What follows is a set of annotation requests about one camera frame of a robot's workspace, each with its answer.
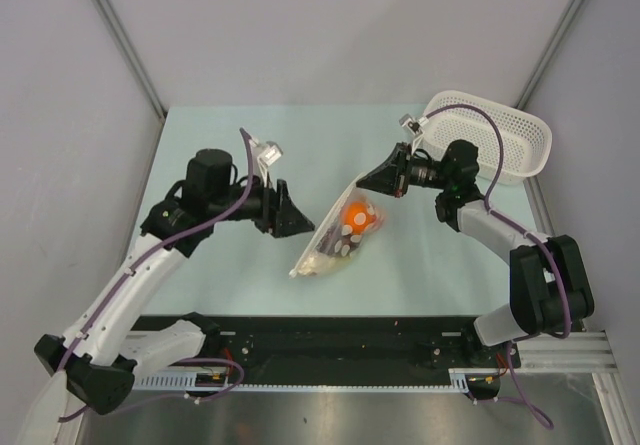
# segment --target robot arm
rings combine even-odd
[[[49,373],[64,370],[67,389],[97,413],[117,408],[136,378],[200,353],[219,353],[218,326],[196,313],[125,344],[150,298],[212,235],[214,218],[227,213],[225,220],[252,220],[260,232],[275,238],[314,230],[291,201],[286,182],[278,180],[275,189],[271,185],[267,169],[281,155],[279,148],[253,138],[248,143],[254,161],[250,170],[259,175],[247,177],[247,185],[244,179],[231,183],[231,155],[199,151],[189,161],[185,179],[152,207],[130,254],[89,309],[61,337],[44,335],[38,341],[36,355]],[[228,213],[241,196],[246,199]],[[194,227],[200,230],[193,233]]]
[[[403,117],[401,123],[418,134],[417,122]],[[357,186],[397,198],[404,196],[410,185],[442,190],[436,198],[438,220],[478,240],[507,263],[509,303],[476,318],[463,330],[474,348],[551,333],[562,326],[564,314],[557,284],[547,282],[545,272],[551,271],[550,264],[536,241],[547,247],[558,265],[571,320],[593,313],[593,297],[575,240],[529,232],[513,219],[488,210],[476,185],[478,149],[472,143],[452,142],[441,161],[418,150],[416,143],[419,140],[413,144],[397,143],[391,155]]]

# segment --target white wall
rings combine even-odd
[[[553,130],[540,176],[552,221],[580,243],[640,416],[640,0],[589,0],[528,111]]]
[[[33,346],[126,246],[160,129],[90,0],[0,0],[0,443],[47,379]]]
[[[165,105],[515,104],[568,0],[112,0]]]

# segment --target plastic basket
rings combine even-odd
[[[448,90],[437,94],[424,111],[426,115],[446,105],[474,105],[496,122],[504,142],[504,165],[499,182],[515,185],[537,175],[547,163],[551,151],[551,130],[537,117],[468,93]],[[478,147],[480,176],[492,179],[498,167],[496,135],[484,118],[467,109],[439,113],[424,126],[425,150],[439,160],[449,144],[464,139]]]

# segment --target orange ball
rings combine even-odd
[[[344,213],[344,225],[351,228],[350,234],[362,235],[370,230],[377,220],[375,208],[364,202],[352,202]]]

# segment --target plastic bag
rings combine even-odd
[[[340,195],[307,245],[290,277],[313,276],[333,271],[349,263],[366,237],[378,230],[386,214],[366,193],[356,188],[358,176]]]

